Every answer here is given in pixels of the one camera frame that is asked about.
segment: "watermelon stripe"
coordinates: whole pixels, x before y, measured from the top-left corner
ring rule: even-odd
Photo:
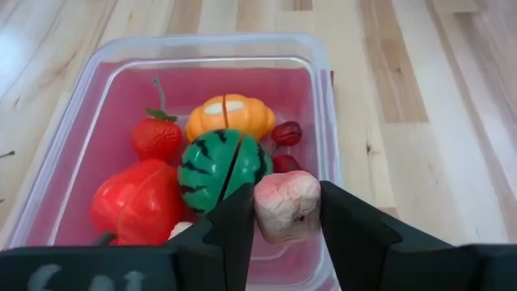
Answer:
[[[183,193],[183,195],[185,195],[187,193],[198,192],[198,191],[201,191],[201,190],[203,190],[203,189],[205,189],[207,187],[206,185],[190,187],[190,186],[182,185],[182,184],[180,184],[179,186],[181,188],[181,193]]]
[[[191,207],[191,206],[189,206],[188,208],[190,208],[192,210],[192,212],[197,213],[197,214],[205,214],[207,212],[205,209],[197,209],[197,208]]]
[[[182,168],[188,169],[190,171],[196,171],[196,172],[198,172],[200,174],[210,175],[207,171],[196,167],[191,161],[184,162],[182,160],[181,164],[179,166],[182,167]]]
[[[223,143],[226,143],[226,135],[225,135],[225,130],[224,129],[217,129],[217,130],[214,130],[213,132],[219,137],[219,139]]]
[[[201,149],[201,154],[203,156],[205,156],[207,159],[212,160],[212,158],[210,157],[210,155],[208,154],[208,147],[207,147],[207,141],[204,141],[204,140],[200,140],[200,139],[195,139],[192,144],[198,146],[200,149]]]
[[[257,151],[258,151],[257,155],[258,155],[260,167],[255,171],[255,180],[254,180],[255,184],[260,182],[262,177],[267,173],[266,152],[264,151],[262,146],[260,146],[259,143],[257,143]]]

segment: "white toy piece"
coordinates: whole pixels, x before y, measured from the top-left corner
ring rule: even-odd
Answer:
[[[304,241],[320,230],[319,181],[306,171],[265,176],[254,188],[254,210],[269,243]]]
[[[172,229],[172,231],[170,232],[169,239],[175,237],[178,234],[181,234],[184,230],[186,230],[187,228],[189,228],[191,226],[192,226],[192,222],[189,222],[189,221],[178,222],[178,224],[176,224],[174,226],[174,229]]]

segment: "toy fruit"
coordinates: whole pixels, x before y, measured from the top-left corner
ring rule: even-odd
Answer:
[[[306,240],[320,230],[319,181],[305,171],[264,177],[254,188],[254,210],[269,243]]]
[[[187,228],[191,227],[193,225],[192,222],[189,221],[181,221],[178,222],[176,226],[174,226],[174,229],[170,232],[169,239],[175,237],[178,234],[181,234],[183,231],[187,230]]]
[[[157,79],[153,82],[160,94],[161,110],[145,109],[152,118],[137,124],[132,131],[131,142],[141,161],[156,158],[169,162],[181,150],[183,133],[175,123],[177,118],[165,113],[165,95],[160,82]]]
[[[273,171],[275,173],[287,173],[301,170],[300,164],[290,154],[280,154],[273,157]]]
[[[294,146],[301,139],[301,127],[295,121],[287,121],[275,126],[271,139],[277,146]]]
[[[157,245],[169,238],[185,204],[177,171],[160,160],[146,160],[114,175],[95,193],[90,216],[117,245]]]
[[[216,96],[197,107],[188,118],[188,141],[214,129],[238,129],[259,140],[275,126],[275,114],[256,98],[239,94]]]
[[[252,136],[219,129],[187,147],[178,181],[187,205],[207,213],[244,183],[258,183],[271,169],[271,158]]]

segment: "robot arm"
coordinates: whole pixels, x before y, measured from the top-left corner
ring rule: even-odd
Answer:
[[[517,247],[453,247],[322,181],[322,232],[343,290],[517,290]],[[0,253],[0,290],[241,291],[254,235],[247,184],[160,247]]]

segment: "wooden floor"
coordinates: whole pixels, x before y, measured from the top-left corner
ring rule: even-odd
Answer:
[[[222,32],[325,43],[347,190],[450,243],[517,243],[517,1],[452,2],[0,0],[0,243],[96,48]]]

